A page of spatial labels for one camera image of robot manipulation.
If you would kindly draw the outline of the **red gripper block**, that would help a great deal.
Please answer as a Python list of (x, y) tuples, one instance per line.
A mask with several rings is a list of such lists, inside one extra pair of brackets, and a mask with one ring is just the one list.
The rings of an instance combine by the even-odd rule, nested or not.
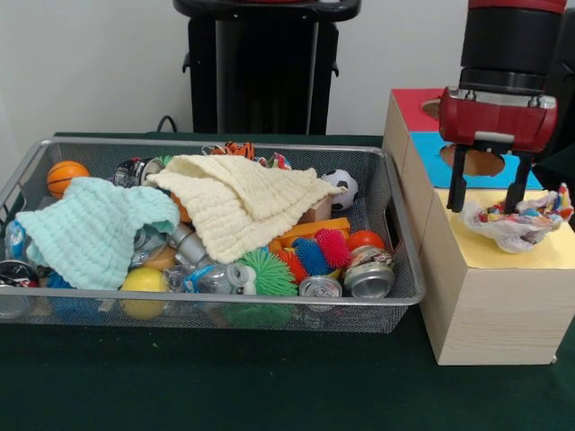
[(460, 213), (464, 207), (467, 145), (487, 142), (502, 145), (518, 158), (504, 209), (506, 215), (515, 213), (525, 195), (533, 154), (545, 149), (557, 118), (558, 102), (553, 96), (445, 88), (439, 101), (439, 134), (456, 144), (447, 208)]

